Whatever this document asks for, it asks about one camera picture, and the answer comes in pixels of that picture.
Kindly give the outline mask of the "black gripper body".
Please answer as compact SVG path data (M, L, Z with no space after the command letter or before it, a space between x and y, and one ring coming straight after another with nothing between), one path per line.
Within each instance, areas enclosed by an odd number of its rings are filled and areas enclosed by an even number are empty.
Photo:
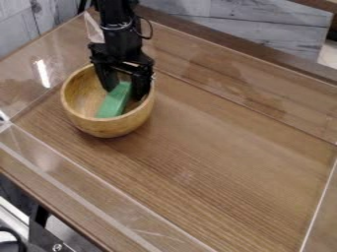
M154 60L142 51L143 35L141 24L101 25L103 42L91 42L91 62L99 76L111 76L126 71L134 76L152 76Z

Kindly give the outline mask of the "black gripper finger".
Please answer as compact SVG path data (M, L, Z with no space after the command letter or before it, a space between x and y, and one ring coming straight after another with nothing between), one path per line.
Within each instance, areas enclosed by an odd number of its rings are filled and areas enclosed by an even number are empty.
M135 71L131 74L133 98L141 100L149 94L152 84L152 73L146 70Z
M95 63L94 66L102 87L107 92L111 92L119 84L117 66L109 63Z

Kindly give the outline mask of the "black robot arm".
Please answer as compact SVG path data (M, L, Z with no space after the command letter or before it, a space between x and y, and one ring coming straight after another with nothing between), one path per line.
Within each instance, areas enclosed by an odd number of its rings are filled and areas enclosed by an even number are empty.
M142 50L141 16L134 12L138 0L97 0L105 41L91 42L91 63L102 87L111 92L119 84L119 73L130 75L131 95L141 100L150 91L154 60Z

